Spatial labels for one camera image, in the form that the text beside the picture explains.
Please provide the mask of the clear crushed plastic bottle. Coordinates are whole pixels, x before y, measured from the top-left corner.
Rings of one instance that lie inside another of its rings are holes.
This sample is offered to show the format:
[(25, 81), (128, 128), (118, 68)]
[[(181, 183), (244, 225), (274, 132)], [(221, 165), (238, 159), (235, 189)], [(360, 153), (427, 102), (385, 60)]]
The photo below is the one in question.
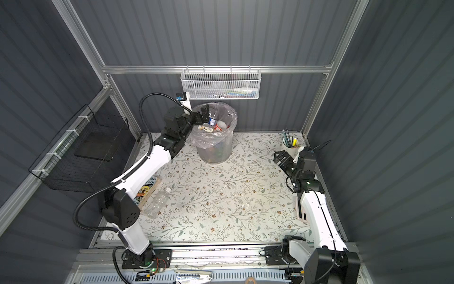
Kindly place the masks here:
[(144, 207), (142, 213), (149, 218), (156, 218), (170, 200), (171, 188), (160, 191), (153, 200)]

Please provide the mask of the water bottle blue label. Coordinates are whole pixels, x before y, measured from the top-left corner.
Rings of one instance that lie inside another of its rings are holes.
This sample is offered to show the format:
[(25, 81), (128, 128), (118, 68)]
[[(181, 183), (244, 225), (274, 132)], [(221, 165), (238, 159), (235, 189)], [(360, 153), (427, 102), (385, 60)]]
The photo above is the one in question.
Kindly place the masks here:
[(218, 111), (214, 108), (209, 109), (209, 125), (215, 127), (218, 121)]

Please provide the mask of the clear bottle red label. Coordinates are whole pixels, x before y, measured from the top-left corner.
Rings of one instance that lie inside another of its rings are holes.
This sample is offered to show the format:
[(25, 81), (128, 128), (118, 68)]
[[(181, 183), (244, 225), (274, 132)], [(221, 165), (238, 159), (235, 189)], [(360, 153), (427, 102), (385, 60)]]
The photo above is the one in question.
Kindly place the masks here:
[(224, 131), (228, 128), (228, 126), (223, 122), (223, 121), (217, 121), (215, 126), (214, 126), (214, 130), (216, 132), (221, 132), (221, 131)]

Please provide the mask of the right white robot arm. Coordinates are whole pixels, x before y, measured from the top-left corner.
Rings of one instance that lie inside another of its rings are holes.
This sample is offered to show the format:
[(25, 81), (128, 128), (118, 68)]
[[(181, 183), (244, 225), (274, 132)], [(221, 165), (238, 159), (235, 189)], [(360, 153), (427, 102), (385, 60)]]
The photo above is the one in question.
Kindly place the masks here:
[(355, 284), (361, 261), (348, 250), (332, 220), (325, 190), (316, 179), (315, 151), (303, 147), (297, 157), (277, 151), (273, 161), (286, 174), (287, 186), (297, 195), (297, 215), (310, 225), (313, 235), (312, 246), (303, 237), (285, 237), (280, 247), (282, 260), (301, 266), (304, 284)]

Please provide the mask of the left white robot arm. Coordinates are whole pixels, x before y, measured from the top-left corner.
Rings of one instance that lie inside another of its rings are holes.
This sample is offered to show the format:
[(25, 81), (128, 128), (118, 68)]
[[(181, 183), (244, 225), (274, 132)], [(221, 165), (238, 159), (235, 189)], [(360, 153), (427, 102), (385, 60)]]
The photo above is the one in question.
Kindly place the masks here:
[(148, 152), (120, 177), (112, 181), (113, 188), (103, 197), (101, 213), (122, 240), (125, 248), (141, 256), (151, 250), (138, 218), (140, 209), (134, 202), (140, 189), (165, 164), (183, 148), (195, 126), (209, 122), (209, 108), (187, 112), (183, 107), (173, 107), (164, 116), (165, 127), (161, 135), (150, 143)]

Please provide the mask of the clear plastic bin liner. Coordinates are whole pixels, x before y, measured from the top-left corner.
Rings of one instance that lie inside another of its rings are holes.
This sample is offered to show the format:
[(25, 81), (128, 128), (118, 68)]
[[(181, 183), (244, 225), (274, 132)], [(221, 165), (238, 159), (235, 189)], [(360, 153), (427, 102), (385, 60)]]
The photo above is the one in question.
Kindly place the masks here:
[(230, 138), (238, 124), (238, 115), (233, 107), (224, 102), (210, 102), (192, 109), (196, 115), (207, 109), (208, 119), (202, 125), (195, 125), (190, 134), (192, 144), (201, 149), (212, 148)]

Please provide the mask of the grey mesh waste bin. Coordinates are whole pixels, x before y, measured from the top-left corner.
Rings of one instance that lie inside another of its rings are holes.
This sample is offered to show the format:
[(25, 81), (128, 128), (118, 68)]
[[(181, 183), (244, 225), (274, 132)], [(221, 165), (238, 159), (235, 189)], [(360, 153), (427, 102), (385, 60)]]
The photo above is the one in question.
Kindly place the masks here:
[(198, 130), (194, 127), (190, 141), (195, 146), (200, 158), (211, 164), (223, 163), (232, 153), (234, 132), (228, 129), (213, 133)]

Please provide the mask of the white pen holder cup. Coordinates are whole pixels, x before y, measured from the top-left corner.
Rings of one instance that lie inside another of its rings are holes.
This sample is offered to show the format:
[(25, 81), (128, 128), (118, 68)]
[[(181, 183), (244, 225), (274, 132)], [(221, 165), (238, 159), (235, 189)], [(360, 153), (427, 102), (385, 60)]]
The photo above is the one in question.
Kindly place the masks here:
[(281, 141), (280, 150), (285, 150), (292, 158), (296, 158), (299, 154), (300, 144), (298, 140), (292, 137), (292, 145), (287, 147), (286, 140), (283, 138)]

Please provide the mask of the white glue bottle in basket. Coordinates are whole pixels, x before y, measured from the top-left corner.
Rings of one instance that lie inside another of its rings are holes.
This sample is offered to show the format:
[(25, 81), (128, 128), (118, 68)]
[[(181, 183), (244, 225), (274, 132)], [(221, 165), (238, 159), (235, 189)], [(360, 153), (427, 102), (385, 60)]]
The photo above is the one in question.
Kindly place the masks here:
[(235, 88), (234, 92), (243, 94), (246, 97), (253, 97), (256, 96), (256, 94), (258, 93), (258, 88), (253, 87)]

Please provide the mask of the pink calculator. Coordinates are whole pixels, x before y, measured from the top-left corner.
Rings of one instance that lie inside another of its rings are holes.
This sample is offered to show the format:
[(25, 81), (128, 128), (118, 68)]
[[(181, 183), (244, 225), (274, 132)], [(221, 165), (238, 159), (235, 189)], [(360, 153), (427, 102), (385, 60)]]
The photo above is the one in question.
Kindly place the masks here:
[(304, 225), (309, 225), (309, 222), (306, 220), (305, 211), (301, 206), (300, 200), (298, 197), (295, 198), (295, 211), (297, 219), (302, 222)]

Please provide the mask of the treehouse children's book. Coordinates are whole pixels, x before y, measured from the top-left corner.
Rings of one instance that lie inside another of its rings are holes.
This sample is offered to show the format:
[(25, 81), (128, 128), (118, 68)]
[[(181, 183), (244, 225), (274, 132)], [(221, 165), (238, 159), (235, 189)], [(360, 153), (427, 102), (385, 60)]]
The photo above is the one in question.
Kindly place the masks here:
[(134, 199), (134, 202), (138, 205), (139, 209), (142, 209), (145, 206), (147, 200), (157, 189), (160, 183), (160, 177), (154, 175), (142, 186)]

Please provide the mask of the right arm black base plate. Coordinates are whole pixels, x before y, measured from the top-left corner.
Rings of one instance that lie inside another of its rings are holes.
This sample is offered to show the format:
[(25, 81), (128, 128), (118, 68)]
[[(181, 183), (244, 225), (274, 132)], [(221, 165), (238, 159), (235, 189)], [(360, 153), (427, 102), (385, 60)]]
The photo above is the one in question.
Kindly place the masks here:
[(288, 265), (294, 262), (294, 258), (287, 251), (287, 247), (281, 245), (267, 246), (264, 248), (264, 256), (267, 266)]

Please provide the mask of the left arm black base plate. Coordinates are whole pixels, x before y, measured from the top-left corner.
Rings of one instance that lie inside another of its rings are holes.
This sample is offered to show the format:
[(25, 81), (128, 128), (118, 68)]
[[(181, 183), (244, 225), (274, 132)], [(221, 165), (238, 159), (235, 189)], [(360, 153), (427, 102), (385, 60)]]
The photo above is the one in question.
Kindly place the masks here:
[(170, 249), (147, 249), (138, 255), (126, 250), (121, 256), (122, 269), (166, 269), (170, 267), (173, 251)]

